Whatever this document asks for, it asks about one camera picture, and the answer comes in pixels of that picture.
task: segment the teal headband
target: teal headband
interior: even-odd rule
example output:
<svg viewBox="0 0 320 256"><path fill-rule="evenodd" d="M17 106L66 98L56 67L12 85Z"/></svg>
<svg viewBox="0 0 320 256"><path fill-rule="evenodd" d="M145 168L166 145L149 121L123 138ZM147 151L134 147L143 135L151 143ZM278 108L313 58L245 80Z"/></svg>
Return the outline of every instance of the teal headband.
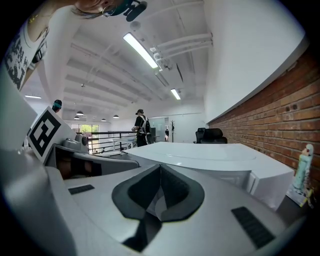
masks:
<svg viewBox="0 0 320 256"><path fill-rule="evenodd" d="M60 104L56 103L56 102L53 103L53 106L54 106L54 107L57 107L57 108L59 108L59 109L62 108L62 106L61 106Z"/></svg>

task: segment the linear light fixture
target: linear light fixture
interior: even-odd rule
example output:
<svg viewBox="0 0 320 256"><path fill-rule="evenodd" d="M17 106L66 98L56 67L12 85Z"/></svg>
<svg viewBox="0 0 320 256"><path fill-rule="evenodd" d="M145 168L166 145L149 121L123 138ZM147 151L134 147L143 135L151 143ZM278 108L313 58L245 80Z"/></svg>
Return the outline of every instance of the linear light fixture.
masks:
<svg viewBox="0 0 320 256"><path fill-rule="evenodd" d="M25 95L26 98L41 99L39 96Z"/></svg>
<svg viewBox="0 0 320 256"><path fill-rule="evenodd" d="M139 41L131 34L126 34L123 39L131 45L146 62L151 66L151 68L155 69L158 67L158 64L154 61L154 59L150 56L147 50L139 43Z"/></svg>
<svg viewBox="0 0 320 256"><path fill-rule="evenodd" d="M175 98L177 100L181 100L181 98L180 98L179 94L177 93L176 89L171 89L171 92L173 93L173 95L175 96Z"/></svg>

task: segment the white table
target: white table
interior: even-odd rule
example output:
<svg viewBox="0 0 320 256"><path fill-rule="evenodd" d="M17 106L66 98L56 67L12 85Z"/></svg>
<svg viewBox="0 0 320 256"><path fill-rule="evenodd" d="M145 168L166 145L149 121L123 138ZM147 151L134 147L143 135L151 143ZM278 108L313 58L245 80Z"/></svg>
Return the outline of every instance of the white table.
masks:
<svg viewBox="0 0 320 256"><path fill-rule="evenodd" d="M133 160L186 167L243 188L276 210L294 171L285 164L243 144L158 142L124 150Z"/></svg>
<svg viewBox="0 0 320 256"><path fill-rule="evenodd" d="M131 148L134 148L135 140L133 138L114 138L113 139L113 151L116 151L116 142L127 144L126 148L128 149L128 144L131 144Z"/></svg>

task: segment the black cap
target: black cap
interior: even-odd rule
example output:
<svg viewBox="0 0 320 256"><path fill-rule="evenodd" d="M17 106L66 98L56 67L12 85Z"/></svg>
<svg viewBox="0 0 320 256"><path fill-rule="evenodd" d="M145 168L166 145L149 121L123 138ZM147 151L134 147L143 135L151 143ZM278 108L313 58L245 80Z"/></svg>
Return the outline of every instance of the black cap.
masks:
<svg viewBox="0 0 320 256"><path fill-rule="evenodd" d="M143 113L144 113L144 110L143 110L143 109L138 109L138 111L137 111L135 114L138 115L138 113L143 114Z"/></svg>

